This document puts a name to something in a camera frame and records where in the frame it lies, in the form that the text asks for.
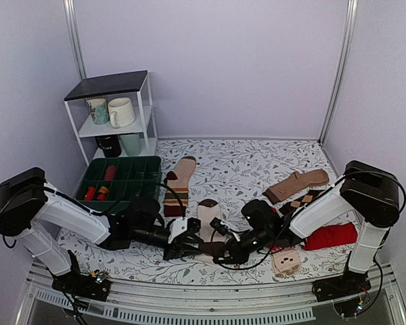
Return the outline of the cream brown block sock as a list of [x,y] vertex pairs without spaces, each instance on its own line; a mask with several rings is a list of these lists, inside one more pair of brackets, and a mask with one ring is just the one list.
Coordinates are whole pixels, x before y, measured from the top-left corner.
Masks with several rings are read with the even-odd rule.
[[196,255],[196,260],[203,263],[213,264],[213,256],[220,255],[224,251],[226,237],[218,234],[214,234],[212,240],[212,232],[214,229],[210,226],[210,222],[214,219],[222,219],[221,208],[217,201],[207,198],[198,203],[197,216],[201,221],[201,228],[199,237],[203,239],[203,243],[199,246],[199,249],[203,252],[201,255]]

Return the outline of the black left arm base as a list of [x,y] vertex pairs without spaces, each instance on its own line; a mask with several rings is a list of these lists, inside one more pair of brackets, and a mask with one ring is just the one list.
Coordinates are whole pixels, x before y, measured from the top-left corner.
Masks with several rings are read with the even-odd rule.
[[52,288],[77,297],[96,301],[107,301],[111,281],[98,282],[94,277],[76,272],[56,276],[53,275]]

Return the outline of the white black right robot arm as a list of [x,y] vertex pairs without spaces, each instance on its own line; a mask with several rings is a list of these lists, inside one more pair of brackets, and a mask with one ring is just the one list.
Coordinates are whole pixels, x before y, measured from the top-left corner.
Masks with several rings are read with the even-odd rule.
[[232,269],[267,244],[294,246],[339,216],[355,212],[363,222],[346,262],[347,272],[336,281],[341,295],[351,295],[362,285],[362,274],[368,272],[405,205],[406,191],[395,175],[352,160],[334,184],[285,217],[264,200],[246,203],[241,213],[252,229],[229,240],[221,252],[212,250],[213,261]]

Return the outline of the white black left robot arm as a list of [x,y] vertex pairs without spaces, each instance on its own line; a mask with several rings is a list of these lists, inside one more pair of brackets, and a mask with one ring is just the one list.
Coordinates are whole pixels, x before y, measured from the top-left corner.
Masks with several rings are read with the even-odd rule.
[[180,259],[200,255],[201,222],[179,217],[166,224],[157,200],[134,196],[115,214],[96,211],[58,191],[45,179],[44,170],[34,167],[0,184],[0,234],[13,238],[44,263],[73,294],[87,288],[72,253],[62,248],[41,225],[42,221],[66,228],[92,244],[109,251],[124,250],[132,242],[157,246],[163,258]]

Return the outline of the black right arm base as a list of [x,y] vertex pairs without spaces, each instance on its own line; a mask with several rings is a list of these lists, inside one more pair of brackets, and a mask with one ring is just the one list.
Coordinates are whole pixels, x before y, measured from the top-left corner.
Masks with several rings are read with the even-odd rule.
[[370,288],[371,284],[367,272],[358,274],[345,271],[341,276],[314,281],[312,293],[318,302],[322,302],[364,293]]

